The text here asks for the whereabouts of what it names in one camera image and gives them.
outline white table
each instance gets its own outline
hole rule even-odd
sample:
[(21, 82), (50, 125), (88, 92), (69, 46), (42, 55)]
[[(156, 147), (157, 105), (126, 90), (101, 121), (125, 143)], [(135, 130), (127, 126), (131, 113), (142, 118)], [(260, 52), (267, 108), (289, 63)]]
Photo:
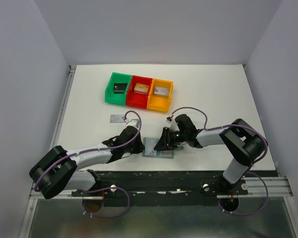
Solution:
[[(242, 65), (160, 65), (160, 64), (103, 64), (79, 65), (76, 68), (63, 122), (56, 143), (65, 149), (95, 146), (118, 135), (124, 123), (109, 123), (111, 114), (137, 111), (143, 121), (141, 136), (160, 138), (169, 114), (108, 104), (105, 88), (112, 72), (173, 81), (169, 112), (183, 106), (196, 107), (209, 117), (207, 127), (228, 124), (244, 119), (262, 135), (264, 131)], [(204, 116), (193, 110), (186, 113), (197, 128), (202, 128)], [(103, 171), (216, 171), (225, 170), (232, 155), (225, 145), (202, 149), (185, 145), (175, 151), (174, 159), (146, 158), (141, 154), (107, 165), (89, 167)], [(275, 170), (270, 152), (256, 164), (254, 170)]]

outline white wall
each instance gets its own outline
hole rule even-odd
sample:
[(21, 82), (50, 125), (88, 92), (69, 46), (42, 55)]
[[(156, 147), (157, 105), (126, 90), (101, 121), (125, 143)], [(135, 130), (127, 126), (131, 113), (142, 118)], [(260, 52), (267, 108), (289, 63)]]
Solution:
[(70, 64), (246, 63), (281, 0), (35, 0)]
[(284, 0), (246, 65), (278, 171), (298, 209), (298, 0)]
[(68, 67), (33, 0), (0, 1), (0, 238), (17, 237)]

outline metal frame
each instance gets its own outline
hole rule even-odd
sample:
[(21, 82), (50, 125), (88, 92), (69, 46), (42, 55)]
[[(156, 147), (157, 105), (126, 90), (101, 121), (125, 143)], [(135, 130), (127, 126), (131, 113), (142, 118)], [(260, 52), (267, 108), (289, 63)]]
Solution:
[[(292, 197), (293, 192), (290, 188), (288, 179), (286, 177), (263, 177), (262, 178), (266, 183), (268, 188), (269, 197)], [(259, 178), (244, 178), (248, 195), (238, 195), (235, 197), (244, 198), (244, 197), (266, 197), (266, 190), (263, 182)], [(218, 195), (218, 198), (230, 198), (227, 195)]]
[[(68, 100), (69, 100), (70, 91), (71, 91), (71, 87), (73, 84), (73, 79), (74, 79), (74, 75), (75, 75), (75, 71), (76, 71), (76, 65), (71, 65), (71, 66), (69, 66), (69, 68), (70, 68), (69, 76), (68, 76), (68, 80), (66, 83), (65, 92), (64, 92), (63, 99), (62, 99), (62, 104), (61, 104), (60, 112), (58, 115), (57, 123), (54, 128), (50, 149), (56, 145), (56, 142), (60, 136), (60, 129), (62, 127), (62, 123), (63, 123), (63, 119), (64, 119), (63, 112), (65, 111)], [(38, 201), (38, 199), (40, 199), (39, 196), (37, 198), (32, 198), (32, 199), (30, 197), (29, 197), (28, 205), (26, 207), (26, 212), (25, 212), (25, 215), (23, 218), (21, 230), (19, 233), (19, 238), (29, 237), (37, 201)]]
[[(60, 129), (62, 127), (63, 119), (64, 119), (64, 111), (66, 109), (68, 99), (70, 96), (70, 91), (76, 71), (76, 65), (69, 66), (69, 76), (68, 81), (66, 84), (62, 105), (60, 108), (60, 112), (58, 115), (58, 120), (54, 129), (53, 138), (51, 141), (50, 148), (54, 147), (57, 144), (57, 140), (60, 135)], [(246, 184), (249, 189), (252, 190), (252, 194), (249, 195), (237, 195), (239, 197), (262, 197), (263, 196), (263, 189), (264, 186), (261, 183), (261, 181), (256, 181), (256, 178), (245, 178)], [(298, 237), (298, 213), (296, 206), (294, 204), (294, 199), (291, 197), (293, 194), (290, 189), (290, 185), (288, 183), (288, 180), (286, 178), (264, 178), (265, 183), (268, 186), (269, 194), (273, 193), (274, 196), (283, 196), (287, 208), (287, 212), (290, 217), (291, 224), (294, 228), (295, 234)], [(31, 194), (29, 196), (28, 205), (26, 208), (25, 216), (23, 219), (23, 223), (21, 226), (21, 230), (19, 233), (19, 238), (27, 238), (30, 235), (30, 229), (32, 226), (32, 221), (34, 218), (36, 205), (38, 202), (38, 199), (44, 199), (44, 197), (40, 193), (36, 193), (33, 190), (31, 191)], [(64, 191), (61, 192), (59, 195), (54, 197), (53, 199), (80, 199), (78, 197), (72, 197), (71, 191)], [(81, 197), (81, 199), (94, 199), (94, 200), (100, 200), (102, 197)]]

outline orange bin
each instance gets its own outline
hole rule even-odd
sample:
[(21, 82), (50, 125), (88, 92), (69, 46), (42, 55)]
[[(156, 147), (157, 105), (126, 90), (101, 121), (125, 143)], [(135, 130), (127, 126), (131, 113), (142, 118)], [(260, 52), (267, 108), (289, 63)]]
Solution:
[[(163, 87), (163, 88), (169, 88), (169, 96), (168, 97), (161, 97), (154, 94), (155, 87)], [(171, 95), (173, 90), (173, 82), (161, 80), (161, 79), (152, 79), (150, 92), (148, 95), (148, 103), (147, 103), (147, 109), (164, 112), (167, 113), (169, 111), (169, 106), (171, 104)]]

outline metal floor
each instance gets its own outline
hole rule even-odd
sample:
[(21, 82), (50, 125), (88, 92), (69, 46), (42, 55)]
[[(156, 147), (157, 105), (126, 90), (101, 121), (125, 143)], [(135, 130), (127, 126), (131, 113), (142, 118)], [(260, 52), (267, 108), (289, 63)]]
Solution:
[[(238, 212), (257, 209), (263, 198), (240, 199)], [(102, 208), (117, 214), (123, 208)], [(248, 217), (222, 213), (218, 207), (132, 207), (120, 218), (83, 215), (80, 200), (38, 201), (31, 238), (295, 238), (282, 197), (270, 198), (267, 207)]]

